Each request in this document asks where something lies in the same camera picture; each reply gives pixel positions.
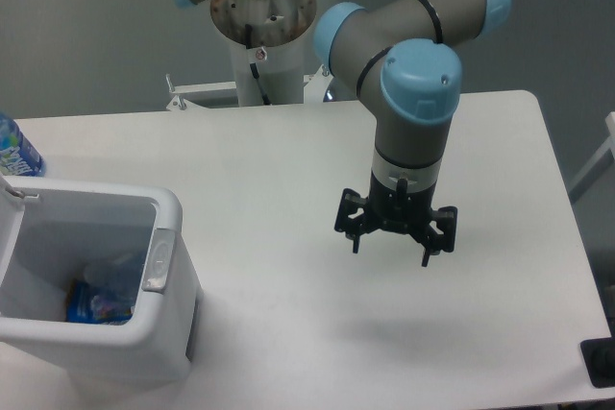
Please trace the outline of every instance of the white table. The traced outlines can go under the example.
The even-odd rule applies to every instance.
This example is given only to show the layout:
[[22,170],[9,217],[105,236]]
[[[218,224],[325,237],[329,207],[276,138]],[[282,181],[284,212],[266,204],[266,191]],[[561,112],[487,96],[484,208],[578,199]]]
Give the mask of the white table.
[[433,205],[454,253],[333,231],[367,192],[358,103],[20,122],[48,176],[166,186],[206,293],[184,382],[69,376],[0,345],[6,409],[478,409],[610,398],[578,344],[608,336],[535,98],[464,95]]

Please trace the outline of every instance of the white plastic bin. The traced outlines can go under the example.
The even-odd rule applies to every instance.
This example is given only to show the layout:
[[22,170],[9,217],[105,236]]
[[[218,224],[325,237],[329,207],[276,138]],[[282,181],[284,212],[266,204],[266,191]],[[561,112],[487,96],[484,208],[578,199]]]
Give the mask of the white plastic bin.
[[[182,207],[161,188],[0,177],[0,341],[71,372],[186,376],[203,291],[182,239]],[[86,264],[147,252],[133,317],[65,321]]]

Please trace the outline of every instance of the metal bracket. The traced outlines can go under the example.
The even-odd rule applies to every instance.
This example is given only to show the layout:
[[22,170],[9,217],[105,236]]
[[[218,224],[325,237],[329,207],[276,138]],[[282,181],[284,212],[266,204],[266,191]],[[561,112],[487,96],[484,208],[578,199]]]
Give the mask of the metal bracket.
[[[322,103],[333,76],[325,66],[321,66],[314,74],[304,76],[304,103]],[[186,110],[192,108],[223,108],[220,101],[236,98],[235,82],[220,82],[215,84],[177,85],[174,86],[170,74],[166,74],[166,84],[171,101],[168,110]],[[203,102],[196,105],[193,101]]]

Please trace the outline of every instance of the blue plastic bottle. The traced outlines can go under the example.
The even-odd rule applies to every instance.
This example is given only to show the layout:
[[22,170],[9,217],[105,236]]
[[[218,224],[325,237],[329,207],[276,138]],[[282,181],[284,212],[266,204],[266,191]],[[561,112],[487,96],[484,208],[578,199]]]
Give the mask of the blue plastic bottle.
[[42,176],[43,159],[9,116],[0,112],[0,172],[3,175]]

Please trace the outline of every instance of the bottle label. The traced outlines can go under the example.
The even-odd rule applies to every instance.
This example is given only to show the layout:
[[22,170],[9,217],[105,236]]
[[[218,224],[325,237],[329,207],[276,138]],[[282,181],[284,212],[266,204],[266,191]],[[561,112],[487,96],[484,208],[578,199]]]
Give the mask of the bottle label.
[[6,171],[7,175],[27,175],[33,174],[34,169],[21,156],[18,146],[11,146],[0,151],[0,168]]
[[41,168],[42,158],[34,146],[12,119],[0,114],[0,172],[35,176],[41,173]]

